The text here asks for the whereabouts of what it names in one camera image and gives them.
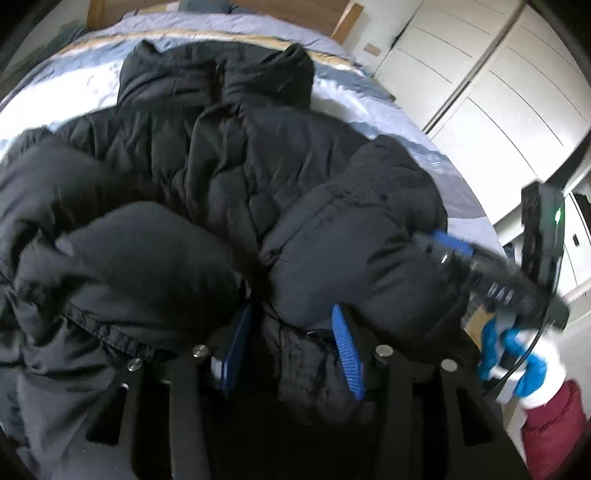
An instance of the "red sleeve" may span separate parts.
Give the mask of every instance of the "red sleeve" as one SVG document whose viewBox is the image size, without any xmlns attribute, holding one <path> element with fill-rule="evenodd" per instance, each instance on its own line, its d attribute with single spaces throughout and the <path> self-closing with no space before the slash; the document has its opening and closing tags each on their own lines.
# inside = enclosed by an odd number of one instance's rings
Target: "red sleeve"
<svg viewBox="0 0 591 480">
<path fill-rule="evenodd" d="M 565 382 L 546 405 L 527 411 L 521 434 L 534 480 L 544 480 L 562 465 L 586 426 L 581 390 L 574 380 Z"/>
</svg>

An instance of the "red jacket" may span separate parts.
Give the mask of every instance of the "red jacket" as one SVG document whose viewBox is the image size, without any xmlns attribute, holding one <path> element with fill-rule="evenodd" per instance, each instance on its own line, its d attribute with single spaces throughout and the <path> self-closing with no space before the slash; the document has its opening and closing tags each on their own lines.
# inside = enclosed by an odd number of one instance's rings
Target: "red jacket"
<svg viewBox="0 0 591 480">
<path fill-rule="evenodd" d="M 521 433 L 534 480 L 591 478 L 591 427 L 575 381 L 565 382 L 546 405 L 529 410 Z M 586 474 L 573 476 L 582 462 L 587 463 Z"/>
</svg>

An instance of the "white wardrobe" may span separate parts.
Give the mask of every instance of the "white wardrobe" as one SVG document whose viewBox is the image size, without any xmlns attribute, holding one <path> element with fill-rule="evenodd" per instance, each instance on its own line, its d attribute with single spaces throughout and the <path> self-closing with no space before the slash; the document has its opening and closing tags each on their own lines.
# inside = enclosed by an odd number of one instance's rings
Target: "white wardrobe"
<svg viewBox="0 0 591 480">
<path fill-rule="evenodd" d="M 502 244 L 522 233 L 521 189 L 546 181 L 591 125 L 591 87 L 548 23 L 520 0 L 426 0 L 376 79 L 471 186 Z M 591 289 L 591 155 L 565 191 L 559 290 Z"/>
</svg>

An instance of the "metal screw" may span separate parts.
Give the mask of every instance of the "metal screw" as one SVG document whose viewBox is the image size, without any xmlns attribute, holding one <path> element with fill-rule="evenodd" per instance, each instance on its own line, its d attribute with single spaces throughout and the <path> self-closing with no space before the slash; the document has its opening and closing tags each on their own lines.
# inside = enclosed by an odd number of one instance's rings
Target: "metal screw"
<svg viewBox="0 0 591 480">
<path fill-rule="evenodd" d="M 389 345 L 378 345 L 375 348 L 375 353 L 380 358 L 386 358 L 392 356 L 394 349 Z"/>
<path fill-rule="evenodd" d="M 143 366 L 144 361 L 141 358 L 134 358 L 133 360 L 130 360 L 127 364 L 127 370 L 129 370 L 130 372 L 136 372 Z"/>
<path fill-rule="evenodd" d="M 207 345 L 196 345 L 193 347 L 193 356 L 195 358 L 203 358 L 204 356 L 209 355 L 209 348 Z"/>
<path fill-rule="evenodd" d="M 457 363 L 451 358 L 446 358 L 441 362 L 441 368 L 443 368 L 446 372 L 455 372 L 457 370 Z"/>
</svg>

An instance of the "blue gloved hand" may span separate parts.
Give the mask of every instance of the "blue gloved hand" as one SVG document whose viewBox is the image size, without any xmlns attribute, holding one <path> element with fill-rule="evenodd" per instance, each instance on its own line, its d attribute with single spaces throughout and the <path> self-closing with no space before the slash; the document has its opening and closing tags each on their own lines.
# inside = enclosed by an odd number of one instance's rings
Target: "blue gloved hand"
<svg viewBox="0 0 591 480">
<path fill-rule="evenodd" d="M 536 334 L 536 330 L 512 328 L 501 333 L 501 344 L 519 358 L 529 348 Z M 482 329 L 482 362 L 478 368 L 481 380 L 500 379 L 507 373 L 498 365 L 498 339 L 496 319 L 493 318 Z M 560 361 L 558 347 L 546 333 L 542 334 L 524 364 L 525 371 L 515 372 L 510 380 L 517 382 L 514 394 L 520 398 L 519 403 L 530 410 L 547 404 L 556 395 L 566 379 L 566 368 Z"/>
</svg>

